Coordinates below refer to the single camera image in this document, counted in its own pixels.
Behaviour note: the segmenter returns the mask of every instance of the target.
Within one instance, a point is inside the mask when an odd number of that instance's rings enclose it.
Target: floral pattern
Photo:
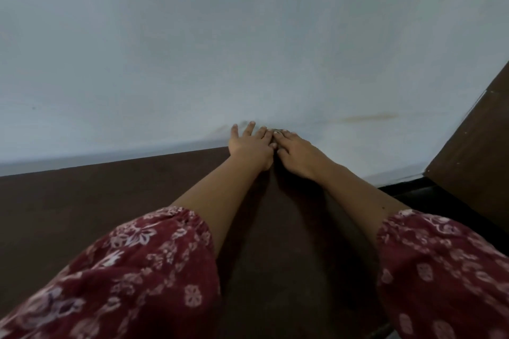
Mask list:
[[[509,337],[509,260],[478,234],[405,210],[384,221],[377,245],[380,296],[402,338]]]
[[[508,338],[509,259],[482,237],[404,210],[377,244],[380,297],[402,338]],[[210,336],[219,297],[207,225],[167,207],[88,247],[0,321],[0,339],[127,339],[154,326],[166,329],[159,336]]]
[[[177,286],[180,304],[169,299],[175,294],[167,294]],[[135,337],[150,329],[141,320],[149,302],[180,316],[163,318],[168,332],[191,337],[195,327],[210,332],[201,320],[217,304],[219,286],[207,225],[190,210],[162,208],[88,247],[0,321],[0,339]],[[198,306],[203,309],[197,314]],[[182,326],[183,318],[190,325]]]

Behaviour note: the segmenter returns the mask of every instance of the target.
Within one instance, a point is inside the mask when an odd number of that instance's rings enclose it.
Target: white flower print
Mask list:
[[[69,333],[75,339],[92,339],[99,333],[99,322],[96,319],[80,320]]]
[[[198,286],[189,284],[184,288],[184,302],[188,307],[198,307],[201,305],[201,292]]]
[[[407,217],[407,216],[410,216],[411,214],[414,214],[414,213],[415,212],[412,209],[405,209],[405,210],[400,210],[398,212],[398,215],[403,216],[403,217]]]
[[[156,288],[154,288],[152,291],[150,291],[149,295],[150,296],[160,295],[160,294],[162,294],[163,289],[164,289],[164,284],[161,283]]]
[[[16,313],[16,323],[25,330],[34,330],[53,320],[80,312],[85,301],[63,299],[62,288],[49,286],[35,293]]]
[[[132,235],[127,237],[126,246],[135,246],[137,244],[146,246],[150,237],[157,233],[155,229],[150,229],[150,227],[153,227],[154,225],[156,224],[147,225],[141,229],[137,228]]]
[[[162,269],[162,255],[157,253],[149,253],[147,255],[147,260],[153,261],[154,269],[160,271]]]
[[[167,287],[167,288],[170,288],[170,287],[173,287],[173,284],[175,284],[175,280],[176,280],[176,276],[175,276],[175,270],[173,269],[169,275],[168,275],[168,278],[164,279],[164,285]]]
[[[173,234],[172,234],[172,239],[173,240],[176,240],[178,239],[179,237],[182,237],[184,236],[185,234],[187,233],[187,229],[184,229],[184,228],[178,228]]]
[[[473,293],[474,295],[477,295],[479,296],[481,293],[482,293],[482,289],[480,287],[477,287],[475,285],[473,285],[471,282],[469,281],[463,281],[463,285],[465,286],[465,288],[467,290],[469,290],[471,293]]]
[[[451,249],[450,256],[455,261],[460,261],[460,260],[464,260],[464,259],[469,259],[469,260],[478,260],[479,259],[476,255],[469,255],[469,254],[465,253],[465,251],[463,251],[462,249],[459,249],[459,248]]]
[[[401,331],[405,334],[413,334],[412,320],[407,314],[400,314]]]
[[[64,276],[59,281],[64,282],[66,280],[80,279],[81,276],[83,276],[83,272],[80,271],[80,272],[76,272],[76,273],[72,273],[70,275]]]
[[[127,295],[134,294],[134,284],[142,284],[143,278],[140,273],[126,273],[121,278],[113,279],[115,284],[111,287],[111,293],[123,292]]]
[[[7,331],[3,328],[0,328],[0,339],[6,337],[7,335],[9,335],[11,332],[10,331]]]
[[[489,276],[486,272],[477,271],[475,273],[475,277],[478,278],[479,280],[482,280],[483,282],[487,282],[487,283],[493,282],[493,279],[491,278],[491,276]]]
[[[470,241],[470,243],[473,246],[475,246],[477,249],[480,249],[483,252],[491,253],[492,255],[497,255],[503,258],[506,257],[506,255],[497,251],[494,246],[489,244],[485,239],[483,239],[480,235],[478,235],[475,232],[471,232],[468,235],[468,241]]]
[[[177,253],[177,245],[175,244],[174,240],[171,241],[165,241],[159,249],[163,252],[163,254],[166,256],[166,262],[168,264],[173,263],[173,259],[175,257],[175,253]]]
[[[110,233],[109,240],[105,241],[103,247],[111,246],[113,249],[118,249],[123,246],[135,246],[137,244],[146,246],[150,241],[150,237],[157,234],[152,227],[159,224],[159,222],[141,228],[137,227],[135,222],[136,220],[117,227]]]
[[[489,332],[489,339],[507,339],[507,335],[504,331],[500,329],[493,329]]]
[[[205,245],[208,246],[210,243],[210,232],[207,231],[207,232],[202,233],[201,238],[205,242]]]
[[[382,276],[380,276],[380,281],[384,284],[389,284],[393,280],[391,273],[387,268],[382,270]]]
[[[461,234],[460,230],[450,224],[447,224],[450,219],[447,217],[440,217],[434,214],[423,214],[421,215],[423,220],[429,222],[431,225],[435,227],[437,232],[443,233],[445,235],[459,235]]]
[[[479,271],[480,269],[482,269],[482,265],[468,260],[465,260],[461,266],[463,272],[470,272],[470,270]]]
[[[150,267],[146,267],[146,268],[143,268],[143,269],[142,269],[142,275],[143,275],[143,276],[148,276],[148,275],[150,275],[152,272],[153,272],[153,271],[152,271],[152,269],[151,269]]]
[[[501,260],[501,259],[496,259],[495,263],[497,263],[503,269],[505,269],[507,272],[509,272],[509,263],[506,263],[504,260]]]
[[[123,251],[114,251],[110,253],[109,255],[105,256],[104,259],[100,260],[96,265],[92,267],[92,269],[97,269],[101,267],[111,267],[114,265],[118,259],[120,259],[120,256],[123,254]]]
[[[121,306],[120,298],[116,296],[109,297],[105,304],[98,310],[97,314],[99,316],[106,314],[108,312],[114,311]]]
[[[139,273],[126,273],[122,279],[134,284],[143,283],[143,278]]]
[[[162,216],[172,217],[172,216],[175,216],[177,213],[182,212],[182,210],[183,210],[183,208],[178,208],[175,206],[165,207],[165,208],[158,209],[155,212],[147,213],[145,216],[143,216],[143,218],[145,220],[147,220],[150,218],[162,217]]]
[[[417,264],[417,273],[419,274],[419,277],[425,282],[433,281],[433,269],[428,263]]]
[[[443,320],[436,320],[433,322],[433,332],[435,333],[437,339],[456,338],[453,328],[449,323],[444,322]]]
[[[500,292],[504,292],[505,294],[509,294],[509,283],[498,283],[496,285],[497,290]]]

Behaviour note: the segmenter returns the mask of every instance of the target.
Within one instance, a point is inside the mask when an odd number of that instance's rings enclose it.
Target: white wall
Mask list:
[[[0,0],[0,175],[301,133],[421,173],[509,60],[509,0]]]

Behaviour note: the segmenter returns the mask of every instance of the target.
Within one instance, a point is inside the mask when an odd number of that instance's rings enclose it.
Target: wooden door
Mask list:
[[[425,175],[509,232],[509,63]]]

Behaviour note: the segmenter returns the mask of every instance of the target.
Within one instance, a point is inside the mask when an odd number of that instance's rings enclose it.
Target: brown floor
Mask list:
[[[218,148],[0,177],[0,315],[93,240],[168,205],[227,156]],[[219,337],[365,336],[386,322],[375,257],[321,188],[276,165],[251,188],[218,259]]]

